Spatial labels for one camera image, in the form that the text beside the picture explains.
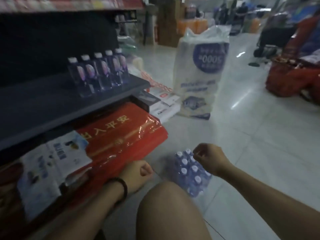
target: dark bracelet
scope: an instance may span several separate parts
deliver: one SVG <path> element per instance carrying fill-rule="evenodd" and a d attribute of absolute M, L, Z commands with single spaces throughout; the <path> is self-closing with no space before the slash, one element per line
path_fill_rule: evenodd
<path fill-rule="evenodd" d="M 126 184 L 126 182 L 122 179 L 122 178 L 119 178 L 119 177 L 113 177 L 113 178 L 110 178 L 109 181 L 106 182 L 107 183 L 110 183 L 110 182 L 119 182 L 122 184 L 123 186 L 123 197 L 121 200 L 119 200 L 118 202 L 115 203 L 115 205 L 118 205 L 118 204 L 121 204 L 122 202 L 124 202 L 127 198 L 127 195 L 128 195 L 128 186 Z"/>

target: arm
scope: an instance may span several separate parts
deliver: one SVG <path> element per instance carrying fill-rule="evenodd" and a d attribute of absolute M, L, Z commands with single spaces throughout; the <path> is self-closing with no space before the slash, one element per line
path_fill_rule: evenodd
<path fill-rule="evenodd" d="M 152 177 L 152 169 L 145 161 L 134 161 L 120 174 L 128 187 L 128 194 L 134 193 Z M 98 233 L 103 220 L 114 204 L 123 197 L 121 183 L 111 182 L 82 208 L 74 219 L 51 233 L 47 240 L 91 240 Z"/>
<path fill-rule="evenodd" d="M 199 144 L 194 158 L 231 184 L 282 240 L 320 239 L 320 213 L 238 169 L 213 144 Z"/>

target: forearm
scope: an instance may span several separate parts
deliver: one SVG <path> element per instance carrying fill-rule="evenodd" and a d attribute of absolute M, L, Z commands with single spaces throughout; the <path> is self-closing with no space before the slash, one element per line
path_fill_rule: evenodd
<path fill-rule="evenodd" d="M 232 185 L 282 240 L 320 239 L 320 213 L 235 166 L 219 177 Z"/>
<path fill-rule="evenodd" d="M 123 186 L 119 182 L 107 184 L 72 220 L 54 231 L 48 239 L 94 239 L 106 215 L 123 193 Z"/>

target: fist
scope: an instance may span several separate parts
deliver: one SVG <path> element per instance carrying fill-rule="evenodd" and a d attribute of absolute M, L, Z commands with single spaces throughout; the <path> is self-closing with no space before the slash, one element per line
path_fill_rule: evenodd
<path fill-rule="evenodd" d="M 152 175 L 153 170 L 146 161 L 133 161 L 126 165 L 119 178 L 125 181 L 130 194 L 139 190 L 152 178 Z"/>
<path fill-rule="evenodd" d="M 194 159 L 212 175 L 219 176 L 225 169 L 232 166 L 221 147 L 214 144 L 200 143 L 193 153 Z"/>

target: white plastic bag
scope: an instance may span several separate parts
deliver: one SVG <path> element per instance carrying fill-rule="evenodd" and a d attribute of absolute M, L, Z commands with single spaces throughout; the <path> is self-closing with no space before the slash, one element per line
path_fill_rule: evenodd
<path fill-rule="evenodd" d="M 230 26 L 212 26 L 202 34 L 189 28 L 179 40 L 173 90 L 181 97 L 180 115 L 208 120 L 229 50 Z"/>

